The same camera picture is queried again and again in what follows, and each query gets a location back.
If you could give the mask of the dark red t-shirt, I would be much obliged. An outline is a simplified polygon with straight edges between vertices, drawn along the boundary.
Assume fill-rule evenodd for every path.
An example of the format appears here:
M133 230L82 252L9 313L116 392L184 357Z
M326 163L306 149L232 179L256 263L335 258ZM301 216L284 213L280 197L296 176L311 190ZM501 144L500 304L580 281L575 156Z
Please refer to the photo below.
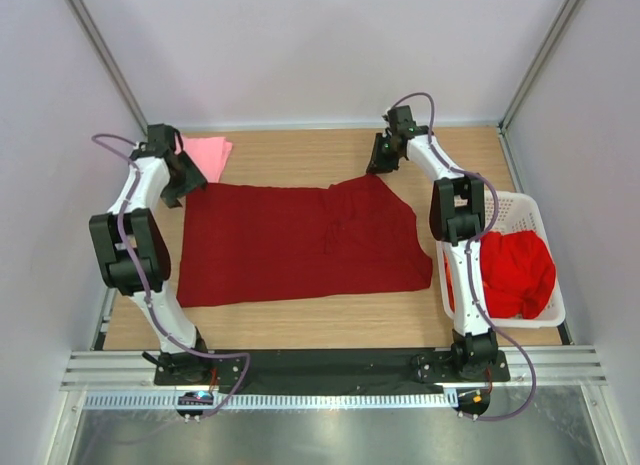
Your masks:
M211 184L187 197L184 308L423 290L417 218L380 178L327 188Z

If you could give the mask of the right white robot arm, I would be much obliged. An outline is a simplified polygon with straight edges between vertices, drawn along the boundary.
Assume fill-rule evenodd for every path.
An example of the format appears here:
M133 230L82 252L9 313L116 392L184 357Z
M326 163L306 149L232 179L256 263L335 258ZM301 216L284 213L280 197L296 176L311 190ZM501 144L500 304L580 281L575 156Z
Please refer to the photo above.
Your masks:
M487 318L480 266L485 221L485 182L461 168L438 144L432 125L418 125L407 105L383 116L386 128L375 136L368 174L391 173L402 158L432 181L429 227L449 266L454 296L454 325L448 364L461 380L472 381L494 364L496 333Z

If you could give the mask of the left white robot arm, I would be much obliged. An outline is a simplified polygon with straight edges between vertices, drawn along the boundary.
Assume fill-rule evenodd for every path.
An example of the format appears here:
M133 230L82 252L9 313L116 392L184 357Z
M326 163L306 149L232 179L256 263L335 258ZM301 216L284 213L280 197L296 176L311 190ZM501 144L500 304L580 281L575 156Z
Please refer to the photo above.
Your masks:
M122 153L110 146L113 134L92 141L124 159L129 168L125 185L109 210L94 215L89 231L105 285L129 298L142 311L160 342L160 352L143 358L156 367L157 385L199 385L212 371L206 343L186 318L169 279L171 258L154 218L162 202L169 208L206 187L207 181L184 151L180 132L171 125L147 127L146 139L120 140L133 147Z

